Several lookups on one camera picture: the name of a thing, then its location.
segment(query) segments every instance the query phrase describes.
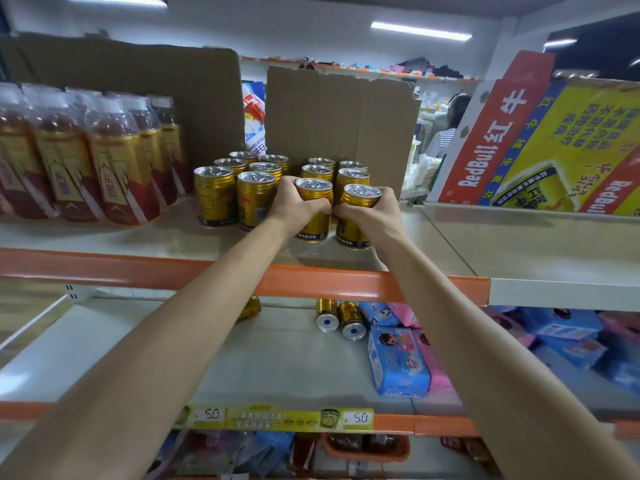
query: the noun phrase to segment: price tag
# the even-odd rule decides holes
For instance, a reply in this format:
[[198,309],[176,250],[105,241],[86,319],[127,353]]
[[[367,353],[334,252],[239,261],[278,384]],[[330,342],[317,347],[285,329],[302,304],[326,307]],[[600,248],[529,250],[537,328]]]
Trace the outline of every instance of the price tag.
[[223,429],[226,417],[226,408],[208,404],[192,406],[189,426],[196,429]]
[[345,426],[372,426],[373,414],[369,411],[345,411],[342,423]]

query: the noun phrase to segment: right hand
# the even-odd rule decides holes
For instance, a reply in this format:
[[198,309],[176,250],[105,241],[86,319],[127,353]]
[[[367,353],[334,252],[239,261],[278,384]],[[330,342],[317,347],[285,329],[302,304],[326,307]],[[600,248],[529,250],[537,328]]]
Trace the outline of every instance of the right hand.
[[407,236],[394,190],[389,187],[379,188],[382,190],[382,197],[372,208],[341,203],[335,208],[335,213],[356,222],[376,248],[380,261],[387,264],[394,243],[407,239]]

